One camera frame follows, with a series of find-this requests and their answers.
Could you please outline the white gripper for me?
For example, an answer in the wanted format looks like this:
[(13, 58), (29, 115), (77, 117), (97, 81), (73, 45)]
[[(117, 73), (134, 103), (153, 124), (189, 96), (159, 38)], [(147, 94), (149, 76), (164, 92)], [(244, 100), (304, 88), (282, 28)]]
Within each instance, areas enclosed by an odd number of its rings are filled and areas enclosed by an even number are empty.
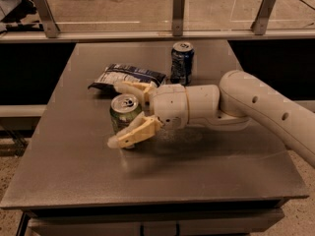
[(163, 85), (120, 81), (114, 84), (119, 93), (133, 94), (142, 105), (150, 105), (151, 116), (141, 112), (128, 127), (110, 137), (110, 148), (129, 148), (153, 137), (161, 127), (165, 130), (183, 129), (188, 123), (186, 88), (181, 84)]

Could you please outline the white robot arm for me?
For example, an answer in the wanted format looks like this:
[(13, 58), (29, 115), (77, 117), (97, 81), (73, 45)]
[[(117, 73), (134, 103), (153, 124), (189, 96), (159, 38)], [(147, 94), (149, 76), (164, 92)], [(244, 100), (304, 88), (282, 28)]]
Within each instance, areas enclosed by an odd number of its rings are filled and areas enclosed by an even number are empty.
[(153, 137), (161, 129), (182, 129), (187, 125), (238, 131), (253, 119), (315, 167), (315, 113), (246, 72), (229, 71), (218, 85), (155, 88), (122, 81), (114, 88), (147, 103), (150, 113), (138, 114), (131, 124), (109, 138), (110, 148), (126, 148)]

